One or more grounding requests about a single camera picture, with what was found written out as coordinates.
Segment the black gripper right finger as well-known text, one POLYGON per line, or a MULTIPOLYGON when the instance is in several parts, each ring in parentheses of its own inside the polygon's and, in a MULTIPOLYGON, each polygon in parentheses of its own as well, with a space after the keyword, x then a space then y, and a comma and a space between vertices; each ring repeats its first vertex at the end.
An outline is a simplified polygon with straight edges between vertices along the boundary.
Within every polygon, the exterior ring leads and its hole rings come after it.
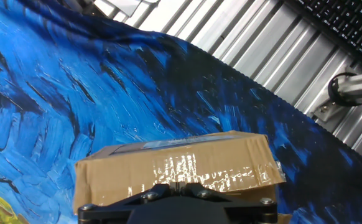
POLYGON ((250 202, 185 182, 178 183, 178 196, 186 200, 184 223, 277 223, 277 203, 267 197, 250 202))

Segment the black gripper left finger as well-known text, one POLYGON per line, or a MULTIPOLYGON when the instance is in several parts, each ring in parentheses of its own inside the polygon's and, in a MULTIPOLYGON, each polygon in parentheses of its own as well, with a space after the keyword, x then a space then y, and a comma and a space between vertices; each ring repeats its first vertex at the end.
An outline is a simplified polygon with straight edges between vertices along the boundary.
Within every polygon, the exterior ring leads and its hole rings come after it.
POLYGON ((78 224, 127 223, 132 212, 148 203, 179 195, 179 183, 155 184, 151 189, 107 206, 93 203, 78 208, 78 224))

